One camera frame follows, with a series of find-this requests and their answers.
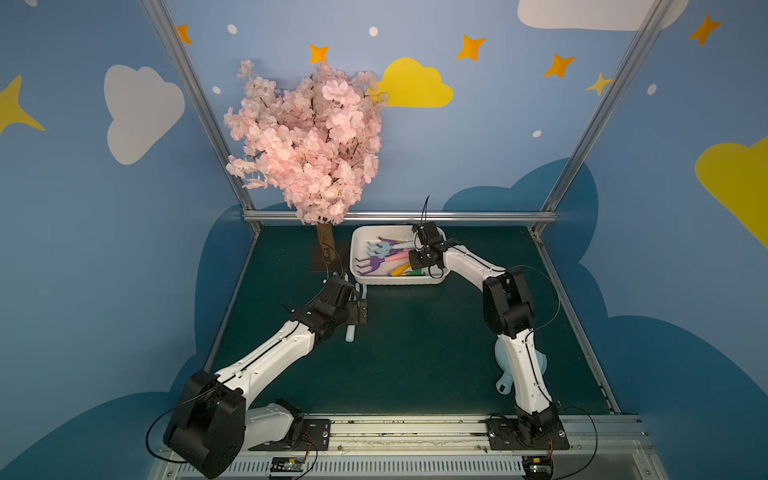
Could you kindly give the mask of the purple fork pink handle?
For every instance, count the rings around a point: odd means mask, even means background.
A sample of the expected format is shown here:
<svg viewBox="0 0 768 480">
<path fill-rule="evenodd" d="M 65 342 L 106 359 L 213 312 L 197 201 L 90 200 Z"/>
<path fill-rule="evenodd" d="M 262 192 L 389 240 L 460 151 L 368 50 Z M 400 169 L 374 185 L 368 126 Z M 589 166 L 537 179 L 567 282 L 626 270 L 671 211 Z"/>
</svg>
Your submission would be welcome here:
<svg viewBox="0 0 768 480">
<path fill-rule="evenodd" d="M 415 241 L 414 240 L 396 240 L 396 239 L 386 239 L 386 238 L 379 238 L 379 242 L 376 243 L 376 246 L 379 248 L 383 248 L 386 250 L 389 249 L 412 249 L 415 247 Z"/>
</svg>

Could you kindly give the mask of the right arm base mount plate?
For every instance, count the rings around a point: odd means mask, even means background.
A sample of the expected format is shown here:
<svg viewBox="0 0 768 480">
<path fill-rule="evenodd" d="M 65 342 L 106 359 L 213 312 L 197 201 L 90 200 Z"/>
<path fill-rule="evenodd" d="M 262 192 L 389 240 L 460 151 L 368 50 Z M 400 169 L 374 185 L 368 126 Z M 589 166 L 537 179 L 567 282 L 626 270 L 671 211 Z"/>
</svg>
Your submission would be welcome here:
<svg viewBox="0 0 768 480">
<path fill-rule="evenodd" d="M 499 414 L 485 420 L 486 434 L 492 451 L 566 451 L 571 448 L 562 423 L 542 424 L 524 417 L 507 417 Z"/>
</svg>

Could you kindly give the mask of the white plastic storage box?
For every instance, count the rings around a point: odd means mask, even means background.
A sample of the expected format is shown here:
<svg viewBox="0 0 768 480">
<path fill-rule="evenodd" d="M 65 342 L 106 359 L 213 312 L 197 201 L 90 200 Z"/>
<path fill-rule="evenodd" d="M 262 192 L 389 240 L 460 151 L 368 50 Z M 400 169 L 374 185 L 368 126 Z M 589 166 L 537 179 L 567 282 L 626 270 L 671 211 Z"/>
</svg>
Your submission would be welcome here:
<svg viewBox="0 0 768 480">
<path fill-rule="evenodd" d="M 368 286 L 414 286 L 442 283 L 450 273 L 438 266 L 412 267 L 410 253 L 420 246 L 410 225 L 362 226 L 354 230 L 349 269 Z"/>
</svg>

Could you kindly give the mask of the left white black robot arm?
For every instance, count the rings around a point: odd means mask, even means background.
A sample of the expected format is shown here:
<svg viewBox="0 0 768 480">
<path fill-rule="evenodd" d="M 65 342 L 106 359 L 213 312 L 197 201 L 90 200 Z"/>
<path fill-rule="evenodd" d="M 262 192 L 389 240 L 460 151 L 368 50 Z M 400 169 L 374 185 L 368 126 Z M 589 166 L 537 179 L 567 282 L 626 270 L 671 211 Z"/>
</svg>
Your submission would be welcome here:
<svg viewBox="0 0 768 480">
<path fill-rule="evenodd" d="M 194 373 L 166 412 L 163 443 L 173 463 L 188 464 L 207 479 L 222 475 L 250 450 L 302 451 L 278 464 L 280 473 L 307 475 L 328 448 L 330 423 L 312 420 L 284 400 L 264 407 L 256 398 L 286 369 L 307 356 L 340 327 L 367 321 L 367 289 L 332 277 L 306 305 L 249 354 L 214 373 Z"/>
</svg>

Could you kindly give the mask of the light blue hand fork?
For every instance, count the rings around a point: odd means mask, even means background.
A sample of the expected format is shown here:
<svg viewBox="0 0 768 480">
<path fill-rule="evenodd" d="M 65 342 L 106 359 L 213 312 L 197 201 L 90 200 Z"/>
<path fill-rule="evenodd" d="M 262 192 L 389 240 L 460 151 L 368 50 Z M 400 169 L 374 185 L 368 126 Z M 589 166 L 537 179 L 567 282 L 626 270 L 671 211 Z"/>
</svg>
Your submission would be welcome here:
<svg viewBox="0 0 768 480">
<path fill-rule="evenodd" d="M 345 322 L 346 330 L 344 340 L 352 343 L 355 340 L 356 327 L 365 325 L 368 322 L 368 288 L 364 284 L 357 283 L 355 290 L 350 294 L 347 311 L 348 317 Z"/>
<path fill-rule="evenodd" d="M 369 257 L 375 258 L 388 258 L 393 255 L 407 252 L 413 249 L 415 246 L 413 241 L 407 242 L 390 242 L 385 239 L 381 239 L 379 242 L 369 241 L 367 245 L 367 254 Z"/>
</svg>

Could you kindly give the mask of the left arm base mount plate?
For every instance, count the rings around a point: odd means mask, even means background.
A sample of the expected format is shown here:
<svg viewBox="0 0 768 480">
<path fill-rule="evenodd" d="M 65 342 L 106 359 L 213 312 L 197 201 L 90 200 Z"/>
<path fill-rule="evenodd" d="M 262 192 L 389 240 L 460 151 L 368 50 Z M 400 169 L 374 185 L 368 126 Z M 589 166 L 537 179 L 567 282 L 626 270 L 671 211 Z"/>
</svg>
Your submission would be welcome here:
<svg viewBox="0 0 768 480">
<path fill-rule="evenodd" d="M 312 441 L 315 448 L 327 451 L 331 433 L 331 420 L 295 419 L 287 433 L 280 440 L 252 445 L 249 451 L 298 451 L 305 449 Z"/>
</svg>

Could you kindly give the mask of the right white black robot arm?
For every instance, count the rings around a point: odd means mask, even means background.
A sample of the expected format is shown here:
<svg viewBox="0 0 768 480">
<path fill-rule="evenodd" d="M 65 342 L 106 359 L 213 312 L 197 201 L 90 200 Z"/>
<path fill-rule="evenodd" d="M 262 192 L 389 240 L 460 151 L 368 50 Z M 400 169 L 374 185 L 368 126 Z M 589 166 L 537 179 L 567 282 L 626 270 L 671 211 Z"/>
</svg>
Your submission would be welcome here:
<svg viewBox="0 0 768 480">
<path fill-rule="evenodd" d="M 519 268 L 505 269 L 447 239 L 435 223 L 412 227 L 415 249 L 409 254 L 418 269 L 456 273 L 483 294 L 483 318 L 497 335 L 514 380 L 516 443 L 526 449 L 570 448 L 558 409 L 545 385 L 535 353 L 532 295 Z"/>
</svg>

